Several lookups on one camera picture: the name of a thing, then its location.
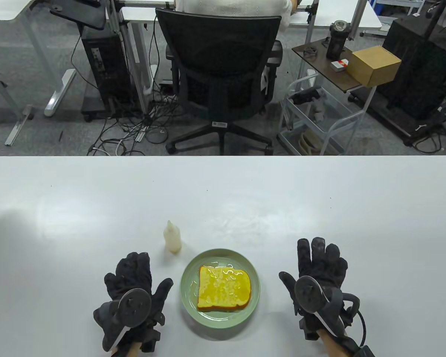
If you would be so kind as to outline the person's left hand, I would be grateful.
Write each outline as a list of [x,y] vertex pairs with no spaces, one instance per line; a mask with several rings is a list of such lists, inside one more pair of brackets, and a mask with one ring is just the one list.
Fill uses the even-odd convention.
[[113,357],[136,357],[153,353],[165,325],[163,309],[173,286],[164,279],[152,291],[153,279],[147,252],[131,252],[121,259],[114,273],[107,273],[104,283],[110,300],[93,312],[102,329],[102,348]]

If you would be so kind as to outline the person's right hand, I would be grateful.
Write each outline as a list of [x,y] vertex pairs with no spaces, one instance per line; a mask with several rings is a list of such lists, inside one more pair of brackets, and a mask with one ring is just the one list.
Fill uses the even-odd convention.
[[[340,249],[335,244],[326,245],[322,237],[315,237],[311,242],[306,238],[297,241],[299,277],[310,276],[323,288],[340,289],[348,269],[347,261],[340,256]],[[279,279],[289,292],[293,302],[294,314],[303,317],[301,330],[310,341],[319,339],[318,330],[323,329],[320,320],[305,311],[295,296],[296,279],[288,272],[279,272]]]

